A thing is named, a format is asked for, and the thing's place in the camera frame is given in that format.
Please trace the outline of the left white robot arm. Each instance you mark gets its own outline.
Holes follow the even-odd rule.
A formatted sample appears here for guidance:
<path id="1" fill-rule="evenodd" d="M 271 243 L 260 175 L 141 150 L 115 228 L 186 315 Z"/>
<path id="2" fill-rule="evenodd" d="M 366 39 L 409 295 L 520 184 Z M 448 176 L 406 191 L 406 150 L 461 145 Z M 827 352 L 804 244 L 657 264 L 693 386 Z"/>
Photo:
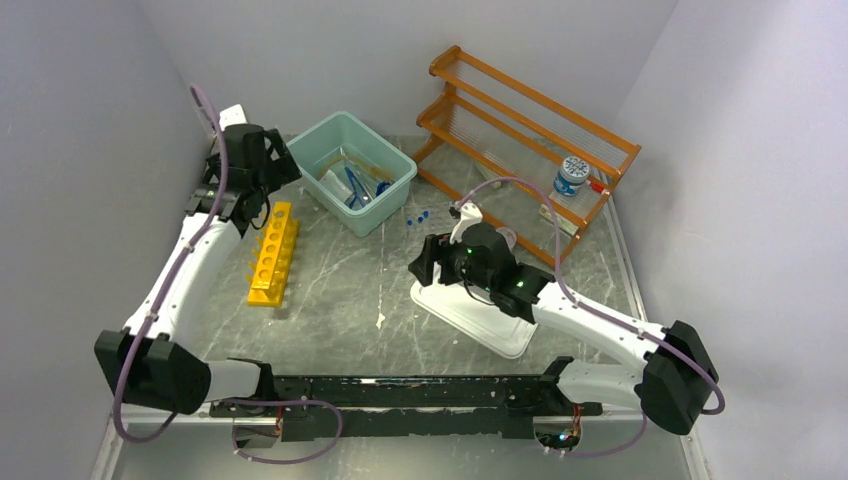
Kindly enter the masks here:
<path id="1" fill-rule="evenodd" d="M 223 130 L 185 208 L 177 243 L 138 309 L 117 331 L 104 330 L 94 352 L 116 399 L 124 404 L 192 414 L 202 404 L 236 398 L 249 414 L 273 409 L 277 388 L 269 365 L 246 359 L 206 362 L 189 338 L 219 269 L 270 194 L 301 172 L 279 132 L 255 124 Z"/>

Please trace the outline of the yellow rubber tubing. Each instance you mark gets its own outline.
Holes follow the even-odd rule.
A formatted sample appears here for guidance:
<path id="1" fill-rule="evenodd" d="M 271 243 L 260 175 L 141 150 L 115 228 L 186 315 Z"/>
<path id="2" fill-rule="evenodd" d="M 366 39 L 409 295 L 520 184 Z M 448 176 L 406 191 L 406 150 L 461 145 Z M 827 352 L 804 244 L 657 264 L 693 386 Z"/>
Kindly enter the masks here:
<path id="1" fill-rule="evenodd" d="M 378 167 L 363 158 L 341 154 L 332 156 L 320 165 L 318 178 L 321 178 L 328 171 L 341 171 L 343 167 L 357 170 L 361 175 L 377 184 L 381 182 L 393 183 L 395 181 L 388 170 Z"/>

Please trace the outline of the yellow test tube rack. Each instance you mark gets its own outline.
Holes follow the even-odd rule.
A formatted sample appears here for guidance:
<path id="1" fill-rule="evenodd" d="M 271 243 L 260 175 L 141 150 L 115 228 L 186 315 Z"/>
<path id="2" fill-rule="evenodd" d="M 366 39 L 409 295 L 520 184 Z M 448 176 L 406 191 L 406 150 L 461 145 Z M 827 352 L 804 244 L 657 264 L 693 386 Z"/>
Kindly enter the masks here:
<path id="1" fill-rule="evenodd" d="M 246 303 L 251 307 L 282 306 L 290 274 L 300 222 L 292 215 L 291 202 L 275 202 L 261 230 L 259 249 L 254 251 Z"/>

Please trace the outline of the white plastic bin lid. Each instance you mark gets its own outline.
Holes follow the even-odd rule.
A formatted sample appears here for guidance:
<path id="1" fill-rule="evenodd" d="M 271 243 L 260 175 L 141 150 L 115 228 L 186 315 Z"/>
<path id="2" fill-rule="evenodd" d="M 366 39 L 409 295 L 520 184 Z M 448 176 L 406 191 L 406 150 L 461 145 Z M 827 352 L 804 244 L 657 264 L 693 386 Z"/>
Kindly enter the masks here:
<path id="1" fill-rule="evenodd" d="M 470 297 L 461 284 L 423 286 L 414 281 L 410 298 L 430 314 L 507 359 L 521 357 L 537 329 L 534 324 L 508 316 L 497 307 Z"/>

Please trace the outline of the blue safety glasses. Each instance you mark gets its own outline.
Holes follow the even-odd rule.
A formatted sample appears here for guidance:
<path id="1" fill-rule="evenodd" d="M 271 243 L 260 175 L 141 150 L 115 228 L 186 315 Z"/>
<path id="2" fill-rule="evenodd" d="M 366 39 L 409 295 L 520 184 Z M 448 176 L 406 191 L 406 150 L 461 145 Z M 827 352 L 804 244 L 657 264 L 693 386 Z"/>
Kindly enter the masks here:
<path id="1" fill-rule="evenodd" d="M 357 167 L 345 166 L 344 179 L 354 192 L 354 198 L 347 207 L 360 210 L 367 207 L 375 199 L 375 191 L 371 187 L 369 177 Z"/>

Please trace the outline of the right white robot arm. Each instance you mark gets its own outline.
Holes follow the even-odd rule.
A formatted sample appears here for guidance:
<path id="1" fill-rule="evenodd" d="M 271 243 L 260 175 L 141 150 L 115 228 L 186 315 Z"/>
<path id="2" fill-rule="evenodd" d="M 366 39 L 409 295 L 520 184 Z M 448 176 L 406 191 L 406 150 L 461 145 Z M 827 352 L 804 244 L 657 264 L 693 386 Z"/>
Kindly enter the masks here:
<path id="1" fill-rule="evenodd" d="M 407 269 L 417 305 L 504 358 L 522 356 L 545 327 L 614 359 L 560 368 L 539 389 L 550 413 L 575 403 L 616 405 L 684 435 L 700 416 L 726 406 L 718 373 L 691 325 L 651 323 L 565 292 L 552 274 L 518 261 L 505 236 L 486 222 L 427 235 Z"/>

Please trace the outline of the blue item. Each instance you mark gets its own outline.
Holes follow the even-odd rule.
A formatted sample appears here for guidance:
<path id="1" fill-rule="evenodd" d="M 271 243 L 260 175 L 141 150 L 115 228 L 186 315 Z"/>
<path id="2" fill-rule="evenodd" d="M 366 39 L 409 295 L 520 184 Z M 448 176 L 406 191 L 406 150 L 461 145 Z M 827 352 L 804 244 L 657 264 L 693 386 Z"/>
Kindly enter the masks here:
<path id="1" fill-rule="evenodd" d="M 387 191 L 387 190 L 388 190 L 391 186 L 392 186 L 392 183 L 391 183 L 391 182 L 388 182 L 388 181 L 381 181 L 381 182 L 379 182 L 379 183 L 378 183 L 378 185 L 377 185 L 377 187 L 376 187 L 376 189 L 375 189 L 375 197 L 379 197 L 379 196 L 381 196 L 381 195 L 382 195 L 383 193 L 385 193 L 385 192 L 386 192 L 386 191 Z"/>

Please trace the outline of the small white plastic bag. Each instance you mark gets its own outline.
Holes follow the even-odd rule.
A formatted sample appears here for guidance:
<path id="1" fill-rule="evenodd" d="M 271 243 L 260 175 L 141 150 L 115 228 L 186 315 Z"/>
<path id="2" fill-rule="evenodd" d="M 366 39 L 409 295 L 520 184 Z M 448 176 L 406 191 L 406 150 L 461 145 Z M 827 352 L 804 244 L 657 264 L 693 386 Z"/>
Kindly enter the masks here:
<path id="1" fill-rule="evenodd" d="M 349 185 L 332 170 L 324 173 L 319 183 L 344 205 L 348 205 L 354 198 L 354 192 Z"/>

